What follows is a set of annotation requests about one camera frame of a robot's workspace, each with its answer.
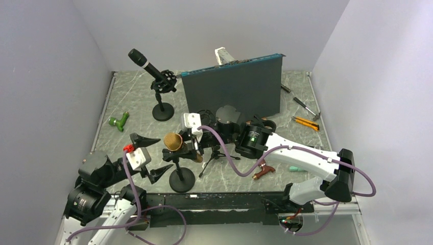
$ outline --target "green object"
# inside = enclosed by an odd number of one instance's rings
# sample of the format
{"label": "green object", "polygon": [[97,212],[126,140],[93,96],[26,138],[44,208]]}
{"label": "green object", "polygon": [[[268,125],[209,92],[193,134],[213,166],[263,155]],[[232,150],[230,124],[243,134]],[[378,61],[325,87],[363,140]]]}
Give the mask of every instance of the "green object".
{"label": "green object", "polygon": [[300,169],[300,168],[295,167],[295,166],[290,166],[290,167],[288,168],[288,170],[289,170],[290,172],[305,172],[305,170]]}
{"label": "green object", "polygon": [[112,125],[112,126],[116,126],[117,129],[119,129],[119,131],[123,132],[123,126],[126,123],[126,119],[128,119],[129,117],[129,113],[125,112],[123,113],[122,119],[118,120],[115,117],[110,117],[110,119],[108,120],[108,124]]}

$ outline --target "marble tabletop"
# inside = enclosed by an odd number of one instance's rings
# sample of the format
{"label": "marble tabletop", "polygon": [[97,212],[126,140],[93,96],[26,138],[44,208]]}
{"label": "marble tabletop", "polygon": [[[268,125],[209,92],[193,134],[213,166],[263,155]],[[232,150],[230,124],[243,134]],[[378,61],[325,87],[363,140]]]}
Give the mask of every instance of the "marble tabletop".
{"label": "marble tabletop", "polygon": [[[152,117],[152,109],[157,104],[155,93],[150,89],[152,81],[153,78],[145,71],[120,71],[115,73],[115,81],[95,145],[95,150],[106,152],[111,161],[122,157],[123,147],[131,143],[129,135],[135,132],[148,138],[161,139],[157,144],[148,147],[152,157],[152,162],[147,165],[149,170],[169,164],[162,160],[161,151],[165,148],[162,139],[166,133],[177,133],[181,129],[181,115],[188,112],[185,93],[182,80],[179,79],[176,84],[176,92],[162,95],[162,101],[172,104],[175,108],[175,115],[168,121],[156,121]],[[276,133],[291,141],[304,145],[321,146],[324,150],[329,150],[326,134],[323,130],[316,132],[292,121],[292,116],[300,116],[309,120],[313,118],[312,114],[293,101],[295,96],[302,100],[312,111],[318,111],[306,72],[283,71],[282,83],[289,87],[292,92],[289,94],[281,90],[280,113],[268,117],[269,120],[273,120],[277,124]],[[130,113],[130,117],[124,126],[123,132],[108,125],[109,117],[121,118],[126,111]],[[320,120],[317,123],[323,128]],[[228,150],[232,155],[239,156],[239,154],[235,153],[233,145],[229,145]],[[210,149],[205,150],[204,161],[209,159],[210,153]],[[239,161],[235,160],[234,163],[240,171],[245,172],[255,163],[255,160],[243,158]],[[236,175],[225,157],[213,160],[202,178],[198,178],[202,170],[201,163],[195,163],[187,159],[180,160],[181,166],[188,167],[196,175],[196,183],[190,192],[282,191],[285,185],[290,182],[302,182],[312,177],[311,174],[306,172],[290,172],[288,163],[270,160],[267,161],[267,164],[275,168],[276,171],[254,181],[252,179],[253,174],[245,178]],[[174,192],[169,185],[169,176],[174,169],[174,167],[169,169],[153,185],[147,178],[141,178],[140,174],[134,175],[133,180],[137,186],[145,189],[148,193]],[[107,188],[107,190],[114,193],[127,184],[128,180],[124,180]]]}

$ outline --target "round microphone base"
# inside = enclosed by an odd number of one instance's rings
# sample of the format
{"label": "round microphone base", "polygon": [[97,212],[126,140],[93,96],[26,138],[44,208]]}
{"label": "round microphone base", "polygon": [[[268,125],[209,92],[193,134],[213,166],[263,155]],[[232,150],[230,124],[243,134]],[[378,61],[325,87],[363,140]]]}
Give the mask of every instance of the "round microphone base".
{"label": "round microphone base", "polygon": [[175,109],[169,103],[162,103],[164,111],[161,111],[159,105],[156,105],[152,110],[152,116],[157,121],[167,121],[175,114]]}
{"label": "round microphone base", "polygon": [[174,170],[170,175],[169,183],[170,187],[175,192],[185,193],[194,187],[196,177],[194,176],[193,171],[191,171],[189,168],[181,167],[180,171],[182,172],[184,180],[180,180],[179,175],[177,174],[176,170]]}

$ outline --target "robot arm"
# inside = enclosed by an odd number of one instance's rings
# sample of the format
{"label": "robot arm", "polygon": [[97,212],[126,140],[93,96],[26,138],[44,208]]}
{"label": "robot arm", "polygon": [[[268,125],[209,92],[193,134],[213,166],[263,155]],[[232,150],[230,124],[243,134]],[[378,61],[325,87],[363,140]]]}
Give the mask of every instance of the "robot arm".
{"label": "robot arm", "polygon": [[[146,191],[142,188],[135,186],[138,192],[142,210],[146,207]],[[102,226],[117,226],[125,224],[131,215],[137,211],[136,202],[134,200],[134,194],[132,192],[131,185],[127,185],[122,188],[119,200],[117,200],[114,206],[114,211],[105,220]],[[95,244],[111,244],[114,229],[98,230],[96,234],[90,239],[88,245]]]}
{"label": "robot arm", "polygon": [[[286,162],[316,176],[302,183],[287,184],[282,198],[285,203],[300,207],[323,197],[339,202],[351,201],[354,171],[334,162],[336,160],[354,165],[351,151],[346,149],[342,149],[339,153],[322,151],[290,141],[275,133],[274,122],[255,117],[250,124],[246,124],[240,115],[235,115],[233,109],[227,106],[220,108],[216,118],[224,118],[224,120],[208,126],[214,128],[224,142],[235,143],[237,153],[243,157],[258,159],[270,149],[286,145],[286,149],[270,152],[267,159]],[[182,117],[182,125],[183,130],[186,129],[188,132],[184,135],[191,139],[195,150],[202,151],[203,148],[214,144],[215,140],[204,142],[204,135],[209,132],[203,133],[199,129],[201,122],[197,118],[200,118],[197,113],[185,113]]]}
{"label": "robot arm", "polygon": [[[130,135],[132,144],[125,147],[127,150],[127,167],[131,175],[140,173],[145,178],[149,178],[151,184],[157,182],[161,176],[171,167],[167,166],[148,171],[146,164],[151,161],[151,157],[146,147],[156,143],[159,139],[149,139],[133,133]],[[111,162],[107,154],[100,151],[89,153],[83,160],[83,164],[78,171],[75,188],[69,193],[66,203],[63,231],[60,244],[107,244],[113,230],[99,230],[91,238],[90,232],[83,232],[72,237],[69,242],[67,239],[72,233],[83,228],[94,227],[101,216],[105,205],[111,195],[105,188],[118,183],[127,178],[122,158]],[[146,207],[146,191],[136,187],[140,203]],[[120,200],[117,201],[116,210],[111,213],[104,223],[104,226],[116,226],[124,224],[131,214],[137,211],[134,195],[130,185],[121,190]]]}

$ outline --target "white enclosure wall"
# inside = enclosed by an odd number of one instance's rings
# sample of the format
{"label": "white enclosure wall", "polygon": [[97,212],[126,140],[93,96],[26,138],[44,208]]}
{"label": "white enclosure wall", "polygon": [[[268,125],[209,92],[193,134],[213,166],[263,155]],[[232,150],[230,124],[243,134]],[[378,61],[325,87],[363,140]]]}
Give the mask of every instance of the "white enclosure wall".
{"label": "white enclosure wall", "polygon": [[432,67],[429,0],[351,0],[314,67],[333,148],[377,185],[358,199],[372,244],[431,244]]}
{"label": "white enclosure wall", "polygon": [[138,70],[140,50],[158,69],[282,53],[284,69],[312,70],[349,0],[73,0],[112,70]]}
{"label": "white enclosure wall", "polygon": [[0,1],[1,244],[54,243],[110,79],[72,1]]}

